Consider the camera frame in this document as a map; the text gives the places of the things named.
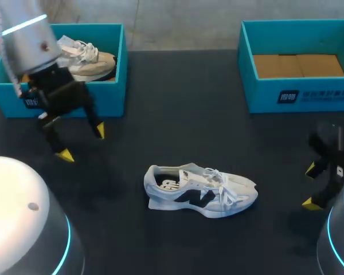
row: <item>shoe sole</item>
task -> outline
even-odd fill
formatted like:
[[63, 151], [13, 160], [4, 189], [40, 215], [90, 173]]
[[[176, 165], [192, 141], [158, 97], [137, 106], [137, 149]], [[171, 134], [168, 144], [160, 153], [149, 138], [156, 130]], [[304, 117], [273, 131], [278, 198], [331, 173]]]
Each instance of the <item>shoe sole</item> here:
[[116, 76], [116, 67], [95, 76], [77, 76], [73, 74], [74, 80], [78, 82], [106, 81]]
[[239, 212], [242, 212], [245, 209], [249, 208], [252, 204], [253, 202], [248, 205], [245, 205], [244, 207], [233, 209], [227, 212], [216, 212], [216, 211], [209, 211], [207, 209], [203, 209], [196, 205], [191, 205], [185, 202], [173, 202], [173, 201], [167, 201], [165, 199], [159, 199], [158, 201], [156, 201], [150, 198], [148, 206], [149, 206], [149, 209], [167, 210], [167, 211], [180, 210], [180, 209], [193, 209], [195, 211], [200, 212], [202, 215], [206, 216], [207, 218], [216, 219], [216, 218], [223, 218], [223, 217], [231, 216]]

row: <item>sneaker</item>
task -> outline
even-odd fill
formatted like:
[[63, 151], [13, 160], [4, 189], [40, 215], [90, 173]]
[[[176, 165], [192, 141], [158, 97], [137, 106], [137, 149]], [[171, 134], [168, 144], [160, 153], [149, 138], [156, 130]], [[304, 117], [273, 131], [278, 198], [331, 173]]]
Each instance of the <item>sneaker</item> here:
[[57, 42], [62, 50], [57, 63], [68, 67], [76, 81], [103, 81], [115, 76], [117, 58], [112, 54], [99, 52], [91, 43], [67, 36]]
[[193, 209], [208, 218], [233, 215], [257, 198], [256, 184], [243, 176], [201, 168], [194, 163], [180, 167], [151, 166], [144, 177], [149, 208]]

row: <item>blue box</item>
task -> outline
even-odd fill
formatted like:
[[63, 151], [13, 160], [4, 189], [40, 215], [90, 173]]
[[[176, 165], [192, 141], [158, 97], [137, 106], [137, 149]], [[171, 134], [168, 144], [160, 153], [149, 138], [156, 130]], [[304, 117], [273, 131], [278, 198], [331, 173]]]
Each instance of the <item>blue box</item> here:
[[259, 79], [255, 54], [336, 54], [344, 71], [344, 19], [243, 21], [238, 51], [250, 113], [344, 111], [344, 77]]
[[[55, 24], [52, 25], [57, 39], [66, 35], [74, 40], [92, 43], [101, 52], [118, 57], [118, 67], [114, 82], [89, 82], [87, 87], [93, 94], [98, 115], [120, 117], [124, 112], [127, 80], [127, 45], [124, 27], [120, 24]], [[28, 91], [27, 83], [21, 84]], [[27, 109], [14, 92], [12, 83], [5, 72], [0, 58], [0, 108], [6, 117], [35, 117], [43, 113], [40, 109]], [[85, 117], [82, 109], [70, 113], [70, 117]]]

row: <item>concrete floor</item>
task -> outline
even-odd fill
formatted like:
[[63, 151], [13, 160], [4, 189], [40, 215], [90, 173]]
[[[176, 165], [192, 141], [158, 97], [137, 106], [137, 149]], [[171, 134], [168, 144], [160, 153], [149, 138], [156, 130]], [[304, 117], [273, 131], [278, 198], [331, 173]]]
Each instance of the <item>concrete floor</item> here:
[[132, 50], [231, 49], [246, 19], [344, 18], [344, 0], [43, 0], [51, 22], [123, 23]]

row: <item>black table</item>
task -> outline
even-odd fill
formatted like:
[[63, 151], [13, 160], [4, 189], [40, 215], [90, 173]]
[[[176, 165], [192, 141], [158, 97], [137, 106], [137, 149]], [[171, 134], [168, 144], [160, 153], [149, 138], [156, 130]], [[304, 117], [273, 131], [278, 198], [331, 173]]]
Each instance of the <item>black table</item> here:
[[[45, 179], [80, 233], [87, 274], [319, 274], [328, 211], [301, 203], [326, 181], [304, 176], [307, 133], [335, 115], [250, 116], [236, 63], [234, 50], [131, 52], [125, 116], [105, 121], [107, 139], [84, 120], [60, 123], [75, 163], [52, 155], [34, 120], [0, 113], [0, 155]], [[258, 200], [223, 219], [149, 210], [148, 167], [190, 162], [252, 179]]]

